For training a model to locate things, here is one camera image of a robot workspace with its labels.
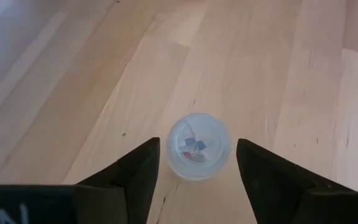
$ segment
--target wooden floor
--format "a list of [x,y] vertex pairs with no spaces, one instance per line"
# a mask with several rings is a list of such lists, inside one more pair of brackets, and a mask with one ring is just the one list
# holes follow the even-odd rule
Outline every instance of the wooden floor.
[[[186,183],[165,142],[195,112],[233,151]],[[152,136],[152,224],[255,223],[238,138],[358,190],[358,0],[0,0],[0,183],[73,184]]]

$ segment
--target wood grain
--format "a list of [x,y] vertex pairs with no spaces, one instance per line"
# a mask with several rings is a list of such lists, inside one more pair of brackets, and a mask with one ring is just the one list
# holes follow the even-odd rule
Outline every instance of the wood grain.
[[[232,142],[202,182],[166,160],[190,113]],[[148,223],[256,223],[239,138],[358,190],[358,1],[0,0],[0,183],[74,184],[153,136]]]

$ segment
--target clear plastic cup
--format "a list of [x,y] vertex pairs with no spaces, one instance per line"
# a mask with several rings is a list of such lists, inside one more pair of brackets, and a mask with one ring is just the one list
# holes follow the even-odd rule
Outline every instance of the clear plastic cup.
[[217,173],[230,155],[225,125],[207,114],[180,119],[168,136],[168,161],[185,180],[204,180]]

